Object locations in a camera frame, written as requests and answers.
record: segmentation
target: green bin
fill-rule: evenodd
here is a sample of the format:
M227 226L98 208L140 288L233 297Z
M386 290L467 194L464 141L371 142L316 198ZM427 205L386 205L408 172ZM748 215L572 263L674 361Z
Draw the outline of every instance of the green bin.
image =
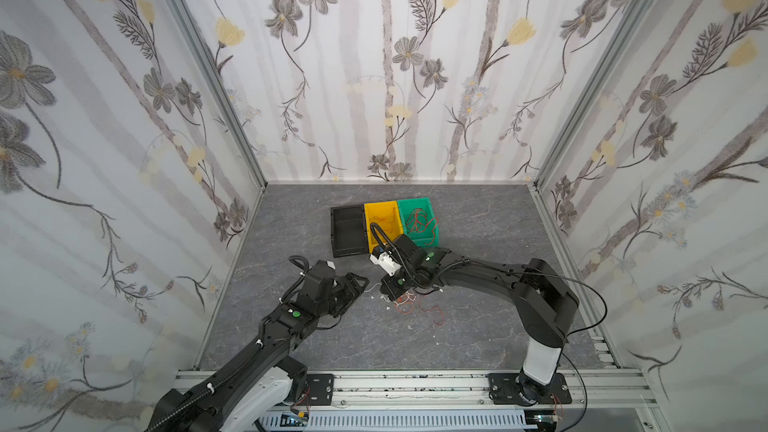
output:
M439 226L429 197L404 198L397 201L397 207L402 221L402 233L408 235L419 247L436 247L439 245ZM434 235L432 234L432 226L434 226Z

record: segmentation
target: plastic storage bin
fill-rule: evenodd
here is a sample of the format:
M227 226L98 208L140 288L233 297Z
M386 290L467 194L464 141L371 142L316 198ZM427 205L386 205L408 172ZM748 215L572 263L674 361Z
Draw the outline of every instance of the plastic storage bin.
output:
M365 254L369 251L366 211L362 204L331 207L331 248L333 257Z
M389 235L391 240L395 240L402 234L402 223L400 222L400 212L397 208L397 201L391 202L371 202L366 204L366 230L368 231L368 252L379 245L376 238L371 234L371 222L379 224L379 227Z
M429 223L429 221L435 218L435 211L432 209L429 197L405 198L398 200L397 206L400 211L400 222L402 223L404 234L408 235L419 247L436 247L439 245L439 226L435 222ZM421 225L415 224L412 219L413 211L418 208L426 213L426 218L423 214L418 214L418 221ZM432 236L432 226L435 226L434 237Z

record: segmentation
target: aluminum frame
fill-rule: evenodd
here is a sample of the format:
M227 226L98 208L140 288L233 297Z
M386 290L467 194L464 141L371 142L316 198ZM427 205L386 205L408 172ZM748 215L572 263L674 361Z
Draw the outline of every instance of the aluminum frame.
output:
M174 388L185 392L208 378L215 370L179 371ZM488 397L490 373L512 373L519 370L311 370L309 373L333 374L331 405L312 406L314 410L444 410L515 408L494 405ZM581 409L584 389L574 369L559 369L571 391L572 404L564 407ZM659 405L648 382L639 369L579 369L587 389L590 408L635 408L642 410L644 421L659 426L653 410ZM551 409L537 404L533 409Z
M181 35L184 36L184 41L193 53L195 62L197 62L197 65L200 67L200 72L203 73L208 87L214 93L216 108L224 113L226 126L232 133L237 149L240 150L243 159L248 165L251 178L261 189L262 193L264 193L266 188L264 172L261 170L259 162L256 160L250 142L248 142L248 139L245 137L243 128L240 126L240 119L237 117L232 102L230 102L229 97L226 94L221 75L216 72L214 58L210 56L208 52L203 36L197 29L197 25L187 6L187 2L185 0L165 0L165 2L170 8L171 14L176 19Z
M571 139L573 139L584 117L589 112L590 106L608 81L610 74L616 68L621 54L629 46L630 40L638 30L640 22L653 3L654 0L632 0L630 2L626 14L621 18L616 32L610 38L608 47L606 47L600 61L594 68L586 87L581 91L581 95L576 101L573 110L565 120L562 129L560 129L560 133L552 142L552 146L547 151L546 156L544 156L542 168L539 170L538 176L534 181L534 184L537 186L552 177L560 158L565 154L565 150L571 144Z

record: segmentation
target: metal mounting plate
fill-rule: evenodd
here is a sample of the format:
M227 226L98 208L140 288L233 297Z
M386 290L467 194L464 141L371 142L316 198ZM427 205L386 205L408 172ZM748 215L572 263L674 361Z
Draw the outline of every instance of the metal mounting plate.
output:
M515 390L514 381L517 376L516 373L488 374L488 382L491 385L489 395L491 400L493 400L494 405L527 406ZM568 390L568 386L565 383L565 377L562 374L555 374L552 376L552 382L549 383L549 392L558 399L560 404L570 404L573 402L571 399L571 392ZM542 398L539 403L554 404L554 400L551 396L547 396Z
M306 384L310 388L310 396L302 404L331 405L333 399L333 374L308 374Z

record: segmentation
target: black cable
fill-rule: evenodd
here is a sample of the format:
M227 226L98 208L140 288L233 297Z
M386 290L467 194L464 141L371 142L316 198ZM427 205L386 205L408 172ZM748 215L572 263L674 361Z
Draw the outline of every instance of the black cable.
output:
M414 291L415 293L418 293L419 295L429 295L429 294L434 294L434 293L435 293L435 292L437 292L438 290L440 290L440 287L434 288L434 289L432 289L432 290L431 290L431 291L429 291L429 292L419 292L419 291L417 291L417 290L416 290L416 288L414 288L414 289L413 289L413 291Z
M443 275L443 273L447 272L448 270L458 267L459 265L469 264L470 262L472 261L469 260L468 258L463 258L462 260L457 260L456 262L446 265L445 267L437 271L437 273L435 274L435 277L432 278L432 283L434 284L435 281L439 279L440 276Z
M565 357L568 360L568 362L571 363L571 367L574 368L574 371L576 372L576 375L578 376L578 379L581 381L581 388L584 389L584 408L581 409L581 415L578 416L576 421L573 422L571 425L569 425L568 427L565 427L564 429L560 430L560 432L565 432L568 429L572 429L573 427L576 427L576 424L581 422L581 419L584 418L584 414L587 413L587 386L584 384L584 380L582 379L581 374L579 373L579 371L576 368L576 366L574 365L574 363L571 362L571 359L569 359L568 356L565 355L565 354L562 354L562 356Z
M261 322L259 322L259 340L261 340L261 338L264 336L264 327L266 326L266 322L268 320L269 320L269 316L266 316L263 319L261 319ZM259 352L263 348L264 348L264 345L262 344L261 348L255 349L253 353L251 353L251 355L248 357L248 359L243 361L240 364L240 366L238 366L235 370L232 370L232 372L230 372L223 379L217 380L216 385L213 384L213 381L209 382L209 384L211 385L210 388L206 388L205 390L202 390L201 392L199 392L198 395L193 396L189 399L186 399L184 402L179 404L173 411L166 414L165 417L156 420L152 424L149 424L147 426L147 429L144 432L154 432L155 430L158 430L159 428L166 425L166 423L181 416L184 412L186 412L189 408L191 408L197 402L200 402L202 399L205 399L209 395L212 395L213 393L213 391L211 391L212 388L216 390L217 388L224 385L226 382L230 381L233 377L238 375L240 372L242 372L246 367L250 366L251 362L256 358L256 356L259 354Z
M310 261L306 260L306 257L301 255L291 255L288 257L288 262L302 269L304 273L299 276L299 278L290 287L288 287L288 290L286 290L286 292L283 294L283 297L280 298L280 302L282 304L288 302L288 299L293 291L298 289L301 283L304 282L304 275L310 271Z
M337 326L339 324L339 322L341 322L341 315L339 316L339 320L336 321L336 323L334 325L331 325L330 327L318 327L317 330L319 330L319 331L329 331L332 328L334 328L335 326Z
M456 261L456 262L454 262L453 264L459 264L460 262L461 262L461 261ZM479 265L480 267L489 268L489 269L491 269L491 270L494 270L494 271L497 271L497 272L504 272L505 274L508 272L508 271L505 271L505 270L503 270L503 269L500 269L500 268L496 268L496 267L493 267L492 265L484 264L484 263L482 263L482 262L477 262L477 261L473 261L473 260L470 260L469 262L470 262L471 264ZM576 329L575 331L570 331L570 332L568 332L568 334L565 336L566 338L570 337L572 334L575 334L575 333L577 333L577 332L587 331L587 330L589 330L589 329L591 329L591 328L595 328L595 327L599 326L600 324L602 324L602 323L603 323L603 321L605 320L605 318L608 316L608 303L605 301L605 299L603 298L602 294L601 294L600 292L598 292L598 291L597 291L597 290L596 290L594 287L592 287L590 284L587 284L587 283L585 283L585 282L582 282L582 281L576 280L575 278L564 277L564 276L562 276L562 275L556 275L556 274L555 274L555 275L552 275L552 274L543 274L543 273L541 273L541 272L539 272L539 271L536 271L536 272L530 272L530 271L527 271L527 270L526 270L526 271L523 271L523 272L514 272L514 273L515 273L515 274L531 274L531 275L543 275L543 276L545 276L545 277L556 277L556 278L561 278L561 279L563 279L564 281L576 282L577 284L580 284L580 285L582 285L582 286L584 286L584 287L588 288L588 289L589 289L589 290L591 290L592 292L596 293L596 295L597 295L597 296L600 298L600 300L602 301L602 303L603 303L603 308L605 309L605 311L603 312L603 316L600 318L600 320L599 320L599 321L595 322L595 323L594 323L594 324L592 324L592 325L588 325L587 327L578 328L578 329Z

